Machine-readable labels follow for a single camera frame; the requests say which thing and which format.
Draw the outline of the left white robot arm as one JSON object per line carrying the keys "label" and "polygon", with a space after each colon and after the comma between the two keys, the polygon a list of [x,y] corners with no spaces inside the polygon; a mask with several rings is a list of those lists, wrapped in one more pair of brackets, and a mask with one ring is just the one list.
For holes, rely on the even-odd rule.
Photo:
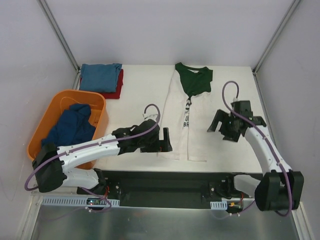
{"label": "left white robot arm", "polygon": [[171,152],[169,129],[163,128],[163,139],[159,138],[160,130],[155,120],[146,119],[140,125],[118,128],[111,134],[76,145],[48,143],[32,162],[36,189],[48,193],[62,186],[78,187],[102,195],[107,184],[101,171],[97,168],[80,169],[79,166],[136,150],[141,153]]}

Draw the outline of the white and green t-shirt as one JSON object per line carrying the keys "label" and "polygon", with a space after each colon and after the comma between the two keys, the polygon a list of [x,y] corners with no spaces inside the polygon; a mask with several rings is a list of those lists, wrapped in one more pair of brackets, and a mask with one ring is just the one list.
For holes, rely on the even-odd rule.
{"label": "white and green t-shirt", "polygon": [[176,161],[206,162],[205,134],[210,122],[213,70],[175,64],[165,99],[161,127],[168,128],[171,152],[158,157]]}

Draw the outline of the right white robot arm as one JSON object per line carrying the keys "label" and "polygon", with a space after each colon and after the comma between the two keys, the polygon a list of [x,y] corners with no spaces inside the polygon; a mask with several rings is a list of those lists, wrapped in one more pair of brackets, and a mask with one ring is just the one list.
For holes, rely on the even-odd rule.
{"label": "right white robot arm", "polygon": [[219,131],[223,139],[238,142],[243,136],[249,143],[262,170],[262,179],[242,173],[234,176],[225,184],[225,192],[230,197],[237,197],[242,192],[254,197],[260,211],[296,210],[304,186],[304,176],[294,171],[283,159],[273,141],[265,120],[255,116],[248,100],[231,103],[229,113],[216,111],[208,132]]}

